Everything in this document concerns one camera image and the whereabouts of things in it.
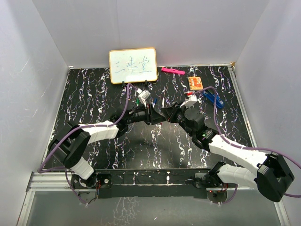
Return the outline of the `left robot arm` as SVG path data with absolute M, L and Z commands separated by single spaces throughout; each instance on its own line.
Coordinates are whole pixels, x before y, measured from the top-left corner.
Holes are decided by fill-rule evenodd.
M 120 114 L 113 114 L 108 121 L 100 123 L 79 125 L 70 121 L 61 132 L 55 135 L 48 145 L 48 150 L 51 152 L 65 135 L 77 129 L 59 145 L 53 156 L 66 169 L 77 174 L 85 187 L 92 188 L 97 183 L 97 176 L 93 167 L 83 157 L 87 145 L 101 140 L 119 138 L 127 132 L 129 124 L 141 121 L 148 125 L 155 125 L 166 119 L 151 105 L 140 104 Z

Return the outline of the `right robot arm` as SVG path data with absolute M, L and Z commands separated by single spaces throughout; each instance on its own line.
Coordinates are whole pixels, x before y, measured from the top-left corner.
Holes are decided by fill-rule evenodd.
M 259 150 L 240 146 L 205 125 L 203 114 L 195 108 L 180 104 L 161 109 L 169 123 L 178 123 L 200 149 L 223 156 L 238 164 L 237 167 L 224 162 L 217 163 L 206 177 L 216 187 L 233 183 L 257 189 L 273 202 L 281 201 L 294 175 L 284 157 L 274 151 Z

